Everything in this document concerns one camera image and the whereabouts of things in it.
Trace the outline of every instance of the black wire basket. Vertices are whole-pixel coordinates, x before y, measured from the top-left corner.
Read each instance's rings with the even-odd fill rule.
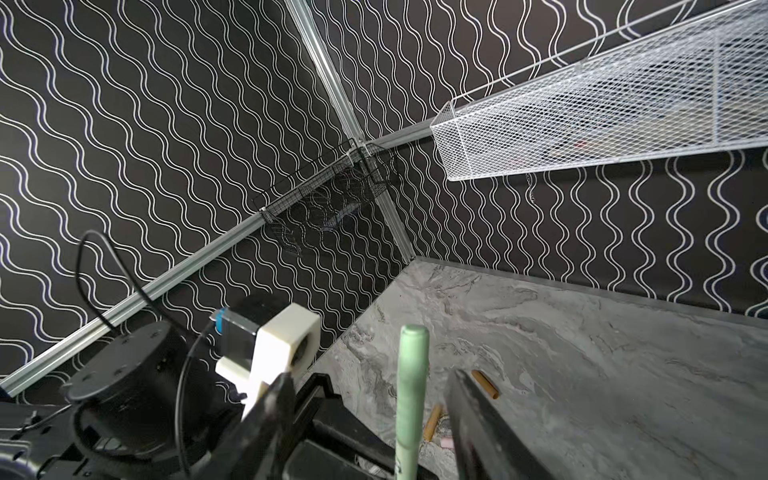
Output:
[[[339,248],[337,230],[392,181],[392,155],[345,141],[277,181],[254,199],[266,232],[293,255]]]

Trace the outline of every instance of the white mesh basket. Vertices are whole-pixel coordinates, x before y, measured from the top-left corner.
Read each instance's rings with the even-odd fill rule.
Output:
[[[467,97],[431,124],[449,180],[763,146],[768,0],[726,5],[457,108]]]

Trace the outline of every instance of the vertical metal post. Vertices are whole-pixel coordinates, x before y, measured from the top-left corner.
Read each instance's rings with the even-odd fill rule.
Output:
[[[296,24],[296,28],[301,34],[302,42],[315,63],[317,75],[328,92],[344,134],[357,144],[363,143],[365,141],[365,134],[360,127],[360,123],[357,121],[352,104],[346,96],[339,72],[333,67],[325,42],[317,31],[317,25],[315,25],[315,19],[312,16],[310,7],[306,4],[306,0],[285,0],[285,3],[293,23]],[[397,213],[395,204],[389,196],[389,192],[385,191],[379,195],[376,198],[376,204],[379,205],[384,221],[387,227],[389,227],[389,231],[392,232],[392,237],[394,237],[395,243],[397,243],[397,247],[400,249],[402,259],[406,263],[410,263],[416,257],[416,254],[413,250],[411,239],[406,233],[406,228],[403,226]]]

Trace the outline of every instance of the wavy patterned wall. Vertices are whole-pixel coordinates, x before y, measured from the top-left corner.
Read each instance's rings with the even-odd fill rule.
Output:
[[[376,138],[673,2],[310,3],[360,124]],[[716,3],[675,8],[592,53]],[[766,152],[447,182],[428,140],[400,150],[394,200],[420,255],[768,317]]]
[[[91,318],[72,281],[83,231],[147,282],[342,140],[278,1],[0,0],[0,27],[0,376]],[[323,314],[327,348],[402,267],[376,210],[339,235],[299,260],[257,232],[163,302],[199,330],[248,291],[282,292]],[[131,292],[100,246],[85,262],[100,308]]]

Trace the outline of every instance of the green marker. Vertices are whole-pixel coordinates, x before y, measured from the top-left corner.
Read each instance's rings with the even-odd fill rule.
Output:
[[[395,419],[397,480],[416,478],[428,368],[429,331],[424,326],[404,326],[400,329],[400,356],[397,362],[397,417]]]

